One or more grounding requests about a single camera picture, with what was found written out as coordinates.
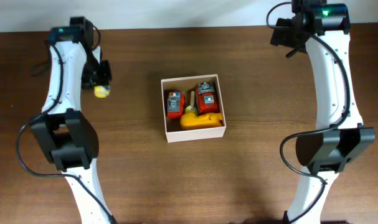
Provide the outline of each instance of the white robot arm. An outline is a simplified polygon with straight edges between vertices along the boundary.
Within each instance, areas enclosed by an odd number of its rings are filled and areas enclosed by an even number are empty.
[[[348,162],[374,142],[375,134],[373,128],[363,128],[353,93],[347,7],[322,0],[292,0],[276,7],[283,4],[292,4],[296,16],[279,19],[276,26],[270,26],[275,30],[271,44],[293,47],[287,57],[297,51],[308,53],[318,106],[318,130],[288,136],[280,146],[285,164],[302,175],[283,221],[317,224],[331,184]],[[296,155],[301,171],[293,168],[283,155],[283,145],[291,138],[297,138]]]
[[[45,115],[31,124],[32,132],[48,161],[67,179],[82,223],[116,223],[97,176],[97,135],[80,112],[81,87],[94,88],[96,95],[108,94],[108,62],[101,61],[99,45],[92,49],[93,26],[83,17],[71,18],[69,27],[53,28],[48,41],[52,71],[42,108]],[[62,127],[68,132],[54,133]],[[80,183],[71,175],[79,177]]]

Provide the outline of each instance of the box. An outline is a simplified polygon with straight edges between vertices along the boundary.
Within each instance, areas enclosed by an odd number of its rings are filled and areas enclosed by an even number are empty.
[[[190,94],[189,90],[194,89],[198,83],[203,82],[213,82],[215,90],[218,97],[219,110],[222,113],[223,121],[222,127],[217,128],[204,128],[183,131],[180,127],[180,119],[169,119],[166,116],[166,91],[167,90],[179,90],[185,94],[186,104],[189,105]],[[195,77],[184,77],[184,78],[170,78],[161,80],[161,93],[163,96],[163,110],[164,110],[164,125],[165,134],[168,142],[179,142],[179,141],[190,141],[198,139],[209,139],[209,138],[221,138],[223,137],[226,130],[226,119],[224,113],[224,105],[222,103],[222,94],[220,91],[218,75],[201,75]]]

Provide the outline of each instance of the orange battery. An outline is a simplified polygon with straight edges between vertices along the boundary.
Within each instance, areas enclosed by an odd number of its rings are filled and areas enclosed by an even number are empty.
[[[184,95],[182,92],[170,92],[168,94],[167,117],[180,118],[184,112]]]
[[[217,113],[219,107],[213,83],[200,83],[196,87],[197,109],[199,114]]]

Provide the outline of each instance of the small yellow object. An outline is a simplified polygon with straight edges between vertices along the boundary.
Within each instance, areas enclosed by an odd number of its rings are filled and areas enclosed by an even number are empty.
[[[184,113],[190,113],[193,112],[196,115],[199,113],[197,112],[197,108],[194,106],[194,100],[196,99],[196,93],[194,91],[191,91],[191,96],[190,96],[190,105],[187,106],[187,108],[184,110]]]
[[[197,116],[194,112],[188,112],[182,115],[181,126],[183,130],[216,128],[222,127],[222,123],[220,122],[222,120],[222,113],[207,113]]]
[[[95,86],[95,96],[98,98],[106,98],[110,94],[109,86]]]

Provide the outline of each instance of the yellow object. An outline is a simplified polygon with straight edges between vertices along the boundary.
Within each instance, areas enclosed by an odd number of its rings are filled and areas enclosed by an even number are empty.
[[[106,98],[110,94],[109,86],[95,86],[95,96],[98,98]]]
[[[181,127],[183,130],[222,127],[220,122],[222,120],[222,113],[207,113],[197,116],[194,112],[188,112],[181,117]]]

